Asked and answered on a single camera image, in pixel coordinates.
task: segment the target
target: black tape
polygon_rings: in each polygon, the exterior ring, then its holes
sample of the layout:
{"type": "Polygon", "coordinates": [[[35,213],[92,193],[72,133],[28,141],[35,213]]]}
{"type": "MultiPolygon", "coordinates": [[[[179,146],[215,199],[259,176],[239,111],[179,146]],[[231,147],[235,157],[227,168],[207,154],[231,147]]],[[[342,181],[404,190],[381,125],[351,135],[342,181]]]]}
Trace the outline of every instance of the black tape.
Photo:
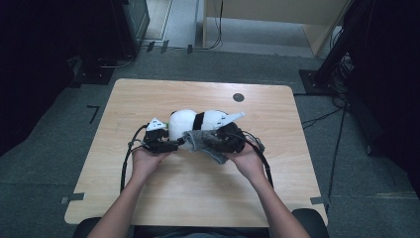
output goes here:
{"type": "Polygon", "coordinates": [[[188,50],[186,50],[186,53],[188,55],[192,53],[192,45],[188,45],[188,50]]]}
{"type": "Polygon", "coordinates": [[[169,45],[169,40],[166,40],[163,42],[163,46],[161,46],[161,49],[160,49],[161,54],[166,53],[167,45],[169,45]]]}
{"type": "Polygon", "coordinates": [[[148,45],[148,52],[151,52],[154,49],[155,42],[150,42],[148,45]]]}
{"type": "Polygon", "coordinates": [[[201,130],[201,125],[203,124],[204,120],[204,112],[201,112],[195,115],[194,124],[192,125],[192,130],[201,130]]]}
{"type": "Polygon", "coordinates": [[[92,124],[93,120],[95,120],[96,114],[98,114],[99,111],[99,106],[91,106],[91,105],[87,105],[88,108],[96,108],[95,113],[93,113],[92,118],[90,119],[89,124],[92,124]]]}

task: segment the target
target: white object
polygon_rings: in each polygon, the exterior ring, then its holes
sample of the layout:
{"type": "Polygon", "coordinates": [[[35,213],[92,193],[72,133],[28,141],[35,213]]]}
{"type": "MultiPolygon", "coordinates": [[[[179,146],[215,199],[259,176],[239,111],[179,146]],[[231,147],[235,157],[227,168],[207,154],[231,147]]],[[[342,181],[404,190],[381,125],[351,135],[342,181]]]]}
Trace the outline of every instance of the white object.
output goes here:
{"type": "Polygon", "coordinates": [[[148,127],[146,128],[146,131],[154,131],[158,129],[166,128],[166,124],[159,121],[156,117],[149,123],[148,127]]]}
{"type": "Polygon", "coordinates": [[[235,121],[235,120],[237,120],[237,119],[239,119],[243,116],[245,116],[245,112],[240,112],[240,113],[237,113],[237,114],[230,114],[230,115],[222,116],[222,118],[220,120],[218,120],[215,125],[213,125],[213,129],[218,129],[220,127],[226,126],[229,123],[231,123],[231,122],[233,122],[233,121],[235,121]]]}

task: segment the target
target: floor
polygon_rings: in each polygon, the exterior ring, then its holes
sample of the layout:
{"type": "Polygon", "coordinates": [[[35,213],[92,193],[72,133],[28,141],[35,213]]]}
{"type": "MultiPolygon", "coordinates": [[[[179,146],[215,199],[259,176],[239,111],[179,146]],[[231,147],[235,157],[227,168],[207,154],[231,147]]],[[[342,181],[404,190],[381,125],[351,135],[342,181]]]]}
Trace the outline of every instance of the floor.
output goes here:
{"type": "MultiPolygon", "coordinates": [[[[151,24],[144,44],[155,41],[159,46],[202,49],[203,0],[149,0],[151,24]]],[[[207,18],[206,47],[218,38],[219,19],[207,18]]],[[[300,24],[222,19],[222,43],[214,51],[314,58],[300,24]]],[[[340,31],[337,27],[333,33],[340,31]]],[[[328,42],[318,58],[330,51],[328,42]]]]}

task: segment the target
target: wooden panel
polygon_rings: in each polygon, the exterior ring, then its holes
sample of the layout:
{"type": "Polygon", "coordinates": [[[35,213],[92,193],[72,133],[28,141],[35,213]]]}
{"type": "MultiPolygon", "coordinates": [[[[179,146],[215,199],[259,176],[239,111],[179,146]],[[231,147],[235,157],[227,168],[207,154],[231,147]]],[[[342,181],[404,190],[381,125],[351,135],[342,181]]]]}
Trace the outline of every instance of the wooden panel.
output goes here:
{"type": "MultiPolygon", "coordinates": [[[[154,117],[168,121],[172,111],[185,108],[244,111],[237,124],[266,146],[277,194],[290,210],[313,208],[327,222],[323,205],[310,202],[320,191],[289,87],[139,79],[116,82],[74,190],[85,192],[85,199],[70,203],[66,222],[102,216],[119,194],[127,143],[135,131],[154,117]],[[236,102],[235,93],[245,100],[236,102]]],[[[220,166],[203,153],[181,150],[166,158],[147,182],[132,223],[267,226],[256,192],[233,163],[220,166]]]]}
{"type": "MultiPolygon", "coordinates": [[[[219,17],[222,0],[206,0],[207,17],[219,17]]],[[[348,0],[224,0],[223,17],[311,25],[331,24],[348,0]]]]}
{"type": "Polygon", "coordinates": [[[346,14],[347,9],[350,6],[351,1],[347,1],[343,8],[338,11],[331,13],[331,19],[328,25],[303,25],[303,31],[305,32],[306,39],[311,47],[314,56],[318,56],[322,48],[326,44],[329,36],[333,34],[334,29],[338,26],[346,14]]]}

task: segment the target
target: cable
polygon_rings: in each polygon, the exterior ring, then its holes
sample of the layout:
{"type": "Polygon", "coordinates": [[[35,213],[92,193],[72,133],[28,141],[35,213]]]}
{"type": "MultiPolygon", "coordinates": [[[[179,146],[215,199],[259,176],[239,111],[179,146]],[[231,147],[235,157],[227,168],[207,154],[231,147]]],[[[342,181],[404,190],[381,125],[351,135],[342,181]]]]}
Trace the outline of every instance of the cable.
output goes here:
{"type": "Polygon", "coordinates": [[[218,29],[218,32],[219,32],[219,36],[216,39],[216,42],[213,44],[213,46],[211,46],[210,48],[201,49],[202,51],[213,50],[217,46],[219,46],[219,44],[222,44],[219,47],[219,49],[223,46],[223,41],[222,41],[222,16],[223,16],[223,0],[222,0],[221,5],[220,5],[219,25],[217,24],[217,18],[214,18],[214,21],[216,23],[216,28],[218,29]]]}
{"type": "Polygon", "coordinates": [[[266,160],[266,158],[265,158],[265,156],[263,155],[263,151],[262,151],[262,149],[261,149],[261,145],[262,144],[260,144],[259,143],[259,147],[257,147],[256,145],[254,145],[252,142],[250,142],[249,140],[247,140],[247,139],[244,139],[243,137],[240,137],[240,136],[238,136],[238,135],[236,135],[236,134],[232,134],[232,133],[223,133],[224,135],[228,135],[228,136],[233,136],[233,137],[236,137],[236,138],[238,138],[238,139],[240,139],[240,140],[243,140],[244,142],[246,142],[247,144],[249,144],[253,149],[254,149],[254,151],[257,153],[257,155],[260,157],[260,160],[262,160],[262,164],[263,164],[263,166],[264,166],[264,170],[265,170],[265,174],[266,174],[266,178],[268,179],[268,181],[269,181],[269,184],[271,184],[271,186],[272,186],[272,188],[274,188],[274,184],[272,183],[272,177],[271,177],[271,170],[270,170],[270,167],[269,167],[269,164],[268,164],[268,161],[266,160]]]}
{"type": "Polygon", "coordinates": [[[313,125],[314,125],[317,121],[319,121],[319,120],[323,120],[323,119],[327,118],[328,116],[333,115],[334,113],[336,113],[336,112],[340,111],[341,109],[342,109],[342,108],[338,108],[338,109],[336,109],[336,110],[334,110],[334,111],[332,111],[332,112],[330,112],[330,113],[327,113],[327,114],[325,114],[325,115],[323,115],[323,116],[321,116],[321,117],[318,117],[318,118],[316,118],[316,119],[311,119],[311,120],[308,120],[308,121],[304,121],[304,122],[302,122],[302,123],[301,123],[302,125],[303,125],[303,124],[305,124],[305,123],[312,122],[310,125],[303,127],[303,130],[305,130],[305,129],[306,129],[306,128],[308,128],[308,127],[313,126],[313,125]]]}
{"type": "Polygon", "coordinates": [[[147,125],[143,125],[141,128],[139,128],[139,130],[136,131],[136,133],[133,136],[133,139],[131,140],[131,142],[129,142],[129,149],[127,150],[127,154],[126,154],[126,158],[124,159],[124,163],[123,163],[123,168],[121,171],[121,184],[120,184],[120,193],[123,191],[124,186],[126,185],[126,170],[127,170],[127,161],[129,160],[130,154],[136,150],[137,148],[132,150],[132,147],[134,145],[134,143],[136,141],[139,141],[137,139],[137,136],[139,135],[140,131],[142,131],[143,129],[147,128],[147,125]]]}
{"type": "MultiPolygon", "coordinates": [[[[331,191],[333,190],[334,172],[335,172],[335,168],[336,168],[336,161],[337,161],[337,154],[338,154],[338,151],[339,151],[340,140],[341,140],[341,136],[342,136],[342,132],[343,132],[343,124],[344,124],[345,115],[346,115],[346,108],[343,109],[343,115],[342,115],[342,119],[341,119],[341,123],[340,123],[339,137],[337,139],[336,149],[334,150],[333,166],[331,167],[331,174],[330,174],[330,185],[328,187],[328,200],[330,200],[331,191]]],[[[329,207],[330,207],[330,205],[327,204],[327,206],[326,206],[327,214],[328,214],[329,207]]]]}
{"type": "Polygon", "coordinates": [[[129,61],[128,62],[126,62],[126,63],[124,63],[124,64],[121,64],[121,65],[113,65],[113,66],[108,66],[108,65],[102,65],[101,64],[101,60],[103,60],[103,58],[99,58],[98,59],[98,62],[99,62],[99,66],[100,67],[104,67],[104,68],[120,68],[120,67],[124,67],[124,66],[127,66],[130,62],[132,62],[133,61],[133,56],[129,56],[130,57],[130,59],[129,59],[129,61]]]}

